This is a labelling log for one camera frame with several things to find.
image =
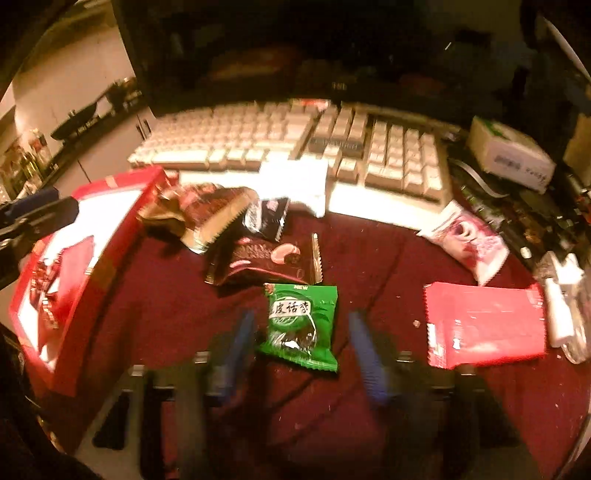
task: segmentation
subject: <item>snack package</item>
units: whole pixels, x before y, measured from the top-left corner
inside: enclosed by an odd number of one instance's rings
[[[210,263],[206,283],[287,282],[313,285],[322,282],[318,235],[285,238],[280,244],[243,236],[220,245]]]
[[[244,228],[253,235],[278,242],[289,207],[289,198],[253,202],[244,215]]]
[[[424,298],[432,367],[497,365],[545,353],[544,302],[537,283],[494,288],[435,282],[424,287]]]
[[[322,218],[326,213],[328,168],[327,160],[316,158],[264,161],[257,177],[256,191],[260,198],[288,197],[292,208],[301,207]]]
[[[417,235],[442,247],[472,272],[480,286],[497,274],[509,255],[503,239],[454,200],[441,211],[436,225]]]
[[[192,251],[202,254],[257,200],[256,192],[246,187],[176,185],[160,191],[154,202],[139,211],[138,218],[146,227],[170,231]]]
[[[330,343],[337,288],[265,283],[265,294],[269,324],[259,350],[302,367],[336,372]]]

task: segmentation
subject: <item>pink snack wrapper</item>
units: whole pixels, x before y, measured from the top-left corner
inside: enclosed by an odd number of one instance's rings
[[[480,286],[486,285],[509,255],[503,239],[453,200],[441,211],[438,220],[432,228],[424,228],[417,235],[439,245],[470,270]]]
[[[435,282],[424,288],[432,367],[495,365],[544,355],[544,302],[537,284],[492,288]]]

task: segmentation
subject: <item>wall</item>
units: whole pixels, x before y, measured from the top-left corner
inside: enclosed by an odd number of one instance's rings
[[[55,154],[61,142],[50,134],[68,118],[68,112],[96,100],[113,81],[133,75],[116,27],[69,44],[15,77],[16,130],[20,133],[38,128]],[[109,109],[103,99],[97,113]]]
[[[8,111],[14,106],[14,90],[12,83],[8,86],[8,90],[4,93],[2,100],[0,100],[0,118],[8,113]]]

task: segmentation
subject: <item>bottle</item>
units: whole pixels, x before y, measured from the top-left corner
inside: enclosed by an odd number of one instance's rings
[[[19,154],[21,156],[21,168],[25,177],[36,189],[41,188],[43,181],[41,179],[41,172],[39,172],[39,168],[37,167],[37,162],[35,162],[35,157],[23,148],[20,149]]]
[[[31,130],[29,145],[38,158],[39,170],[43,174],[47,174],[46,171],[51,163],[51,152],[47,146],[45,135],[43,135],[37,128]]]

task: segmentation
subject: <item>keyboard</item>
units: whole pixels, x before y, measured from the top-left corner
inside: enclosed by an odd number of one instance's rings
[[[263,162],[324,159],[328,211],[418,230],[452,197],[442,125],[368,105],[220,105],[161,118],[129,162],[256,188]]]

